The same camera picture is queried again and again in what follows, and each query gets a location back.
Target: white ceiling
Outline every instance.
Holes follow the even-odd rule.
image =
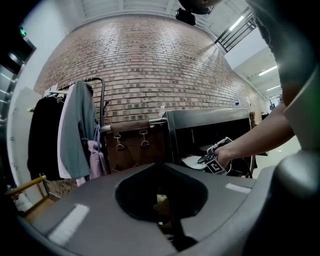
[[[278,69],[259,76],[259,73],[276,65],[275,57],[268,47],[239,65],[234,71],[247,78],[251,84],[266,98],[282,94],[281,87],[267,91],[280,85]]]
[[[120,14],[157,14],[174,18],[181,8],[178,0],[81,0],[85,20],[91,22]],[[245,0],[224,0],[210,14],[195,15],[196,26],[216,39],[248,7]]]

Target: brown bag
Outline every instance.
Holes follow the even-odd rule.
[[[148,120],[111,124],[106,136],[111,172],[165,161],[164,133]]]

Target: person's hand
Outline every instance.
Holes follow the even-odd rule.
[[[226,168],[229,162],[232,160],[229,150],[226,146],[217,148],[214,151],[214,154],[217,156],[217,160],[223,168]]]

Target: black hole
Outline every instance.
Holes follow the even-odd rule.
[[[162,204],[160,195],[165,198]],[[184,234],[180,220],[197,215],[206,203],[208,190],[200,181],[166,164],[154,164],[123,180],[115,197],[131,217],[161,223],[159,228],[178,251],[197,243]]]

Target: white floor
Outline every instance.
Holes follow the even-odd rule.
[[[257,179],[261,170],[268,166],[276,166],[286,156],[292,155],[301,149],[299,141],[296,136],[290,139],[287,143],[280,147],[269,151],[268,156],[257,155],[256,164],[257,169],[254,169],[252,177]]]

